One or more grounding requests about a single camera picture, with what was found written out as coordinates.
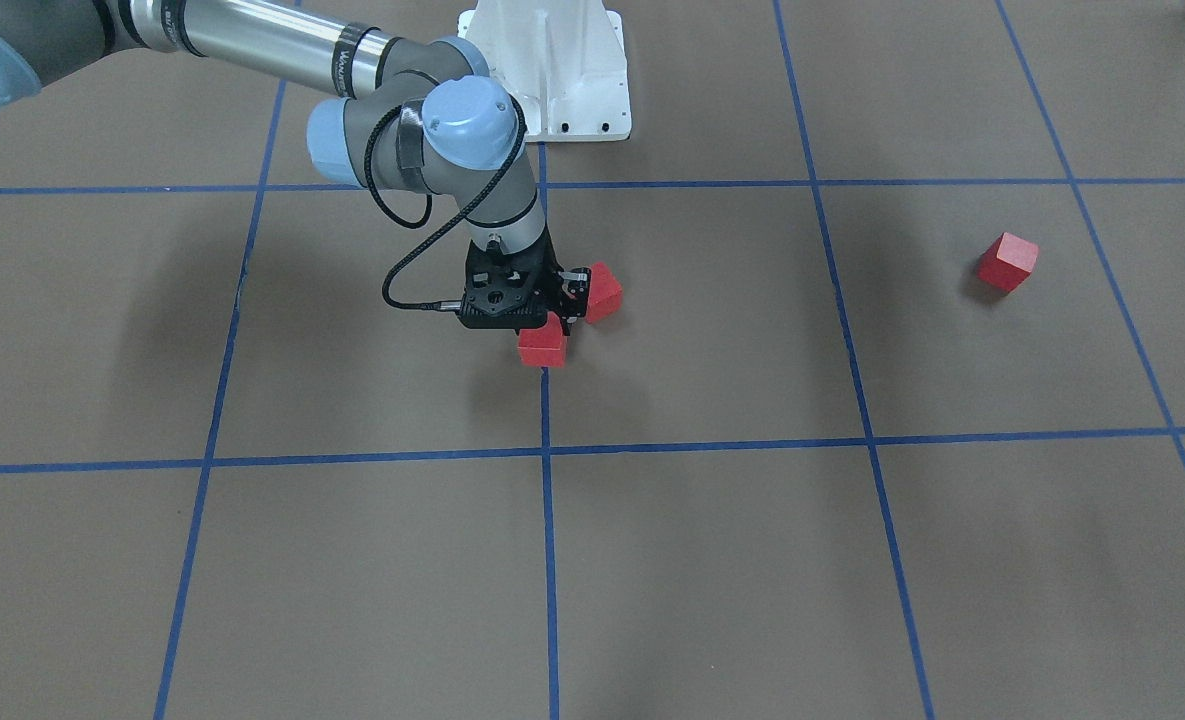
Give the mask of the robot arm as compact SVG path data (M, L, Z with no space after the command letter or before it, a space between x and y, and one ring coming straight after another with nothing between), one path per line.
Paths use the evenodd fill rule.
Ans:
M0 1L0 108L132 49L257 70L327 99L310 114L312 163L369 191L450 197L457 211L382 283L382 300L451 313L469 329L572 332L592 320L597 281L555 253L525 159L523 105L460 37L428 44L273 1Z

